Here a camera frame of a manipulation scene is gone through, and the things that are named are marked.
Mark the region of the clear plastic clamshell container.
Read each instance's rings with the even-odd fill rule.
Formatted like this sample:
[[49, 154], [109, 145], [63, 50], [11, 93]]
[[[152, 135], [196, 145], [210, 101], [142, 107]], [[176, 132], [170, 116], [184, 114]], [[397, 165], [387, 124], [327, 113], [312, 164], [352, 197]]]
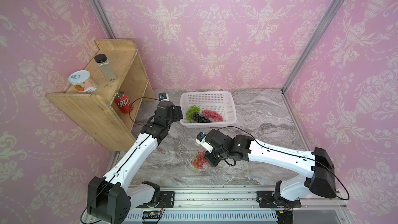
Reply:
[[188, 169], [193, 173], [209, 172], [213, 169], [205, 159], [206, 151], [198, 151], [188, 162]]

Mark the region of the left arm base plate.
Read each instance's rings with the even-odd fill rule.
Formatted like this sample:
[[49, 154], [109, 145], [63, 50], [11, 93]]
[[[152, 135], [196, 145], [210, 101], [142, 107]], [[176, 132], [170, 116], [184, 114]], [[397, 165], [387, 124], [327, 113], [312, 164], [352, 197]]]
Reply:
[[149, 202], [145, 203], [144, 207], [147, 208], [173, 208], [175, 200], [174, 191], [160, 191], [154, 196], [154, 198]]

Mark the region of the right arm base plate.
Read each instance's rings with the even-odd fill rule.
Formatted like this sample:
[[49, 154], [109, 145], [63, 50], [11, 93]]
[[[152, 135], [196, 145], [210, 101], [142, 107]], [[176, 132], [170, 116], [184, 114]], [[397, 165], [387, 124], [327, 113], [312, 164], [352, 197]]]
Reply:
[[282, 197], [274, 196], [273, 191], [257, 191], [256, 201], [260, 208], [301, 208], [302, 204], [300, 200], [289, 201]]

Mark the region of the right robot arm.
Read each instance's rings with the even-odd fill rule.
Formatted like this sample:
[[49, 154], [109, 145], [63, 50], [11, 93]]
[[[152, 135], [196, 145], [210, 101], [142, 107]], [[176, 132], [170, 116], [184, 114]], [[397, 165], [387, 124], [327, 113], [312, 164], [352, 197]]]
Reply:
[[297, 173], [276, 183], [271, 199], [278, 207], [295, 207], [301, 197], [309, 194], [327, 199], [337, 197], [334, 164], [322, 148], [288, 149], [261, 142], [248, 132], [232, 138], [220, 129], [207, 134], [200, 132], [196, 142], [205, 148], [205, 159], [213, 168], [231, 159], [232, 167], [239, 161], [262, 162]]

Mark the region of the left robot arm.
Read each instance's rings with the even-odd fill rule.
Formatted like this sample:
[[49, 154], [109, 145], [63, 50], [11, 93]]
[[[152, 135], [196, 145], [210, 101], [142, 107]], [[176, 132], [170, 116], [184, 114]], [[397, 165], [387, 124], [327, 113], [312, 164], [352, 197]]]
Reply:
[[155, 183], [144, 181], [131, 193], [127, 190], [144, 161], [167, 137], [172, 124], [182, 118], [180, 106], [160, 100], [154, 115], [142, 126], [136, 142], [125, 156], [103, 177], [94, 177], [89, 182], [84, 212], [100, 222], [121, 224], [132, 208], [162, 206], [160, 187]]

